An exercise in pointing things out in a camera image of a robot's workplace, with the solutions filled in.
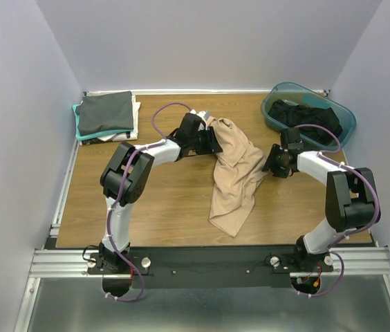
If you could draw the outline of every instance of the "folded teal cloth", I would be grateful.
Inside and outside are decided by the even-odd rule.
[[[77,114],[76,109],[80,104],[76,104],[72,106],[73,114],[75,116],[75,127],[76,127],[76,134],[75,137],[77,138],[78,141],[82,140],[90,140],[92,138],[98,138],[101,136],[106,136],[106,135],[113,135],[115,133],[125,133],[130,131],[130,129],[114,129],[114,130],[106,130],[106,131],[100,131],[98,133],[91,133],[89,135],[81,135],[80,131],[78,130],[78,124],[80,123],[80,115]]]

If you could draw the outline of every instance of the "gray floor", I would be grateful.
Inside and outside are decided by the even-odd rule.
[[[345,277],[317,299],[276,288],[167,289],[127,304],[105,299],[100,279],[44,279],[29,331],[390,332],[390,301],[381,276]]]

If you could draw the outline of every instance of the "folded gray cloth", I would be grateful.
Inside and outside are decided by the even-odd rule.
[[[132,130],[132,92],[84,97],[75,112],[81,136],[108,130]]]

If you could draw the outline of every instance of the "plastic laundry basket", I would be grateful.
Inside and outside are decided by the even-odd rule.
[[[306,105],[309,107],[319,107],[322,109],[328,109],[331,107],[338,119],[340,119],[342,133],[340,134],[339,139],[342,147],[349,141],[353,130],[355,130],[355,116],[346,107],[324,97],[323,95],[304,88],[301,85],[292,82],[284,82],[276,85],[276,87],[273,88],[261,104],[261,112],[264,115],[266,125],[275,131],[281,131],[282,129],[288,128],[285,124],[269,116],[266,111],[266,109],[270,109],[272,104],[278,99],[285,101],[289,100],[295,104]],[[312,149],[335,150],[337,148],[336,142],[332,142],[330,145],[323,145],[305,135],[301,135],[301,138],[303,142]]]

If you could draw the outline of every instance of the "folded white cloth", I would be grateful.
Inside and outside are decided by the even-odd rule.
[[[100,136],[90,140],[83,140],[80,145],[90,145],[103,142],[118,142],[121,140],[136,140],[138,138],[138,112],[141,103],[136,101],[135,95],[132,95],[132,115],[133,115],[133,130],[124,133],[115,133],[107,136]]]

